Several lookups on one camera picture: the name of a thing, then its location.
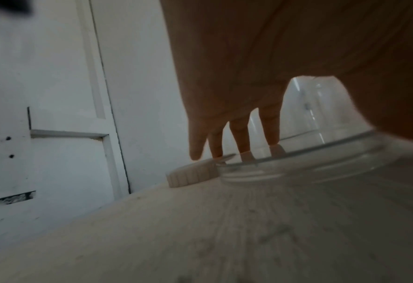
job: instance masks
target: hand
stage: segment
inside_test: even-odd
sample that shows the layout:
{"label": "hand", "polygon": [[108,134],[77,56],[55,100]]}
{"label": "hand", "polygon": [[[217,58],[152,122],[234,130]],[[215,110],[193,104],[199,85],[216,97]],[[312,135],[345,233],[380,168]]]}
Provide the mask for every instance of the hand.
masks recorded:
{"label": "hand", "polygon": [[240,152],[259,108],[279,141],[282,97],[295,76],[336,76],[381,131],[413,139],[413,0],[161,0],[192,159],[222,155],[230,122]]}

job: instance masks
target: wooden table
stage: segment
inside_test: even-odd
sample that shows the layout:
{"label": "wooden table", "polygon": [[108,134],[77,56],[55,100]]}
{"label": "wooden table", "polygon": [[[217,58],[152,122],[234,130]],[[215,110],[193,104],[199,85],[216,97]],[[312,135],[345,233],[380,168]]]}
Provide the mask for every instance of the wooden table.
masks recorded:
{"label": "wooden table", "polygon": [[296,188],[160,185],[1,251],[0,282],[413,283],[413,158]]}

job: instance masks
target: white door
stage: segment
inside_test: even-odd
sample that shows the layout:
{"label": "white door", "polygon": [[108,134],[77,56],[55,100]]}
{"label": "white door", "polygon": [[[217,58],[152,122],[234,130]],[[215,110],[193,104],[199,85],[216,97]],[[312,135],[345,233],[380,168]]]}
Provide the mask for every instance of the white door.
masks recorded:
{"label": "white door", "polygon": [[0,248],[128,193],[89,0],[0,14]]}

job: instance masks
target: clear glass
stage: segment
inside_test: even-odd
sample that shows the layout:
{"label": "clear glass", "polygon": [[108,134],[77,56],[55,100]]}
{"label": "clear glass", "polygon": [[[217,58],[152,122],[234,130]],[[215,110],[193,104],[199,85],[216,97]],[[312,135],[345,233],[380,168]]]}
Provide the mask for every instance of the clear glass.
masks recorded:
{"label": "clear glass", "polygon": [[[263,137],[255,122],[259,119],[252,118],[251,139]],[[334,77],[292,79],[281,109],[280,142],[273,147],[261,138],[257,142],[250,152],[217,165],[224,181],[315,183],[372,170],[398,157],[392,140],[364,121]]]}

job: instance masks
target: table surface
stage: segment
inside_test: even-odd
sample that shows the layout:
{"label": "table surface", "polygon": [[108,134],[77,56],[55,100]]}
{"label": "table surface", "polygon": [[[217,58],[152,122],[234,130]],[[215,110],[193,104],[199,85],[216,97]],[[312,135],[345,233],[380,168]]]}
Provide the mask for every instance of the table surface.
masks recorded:
{"label": "table surface", "polygon": [[160,185],[1,251],[0,282],[413,283],[413,158],[295,188]]}

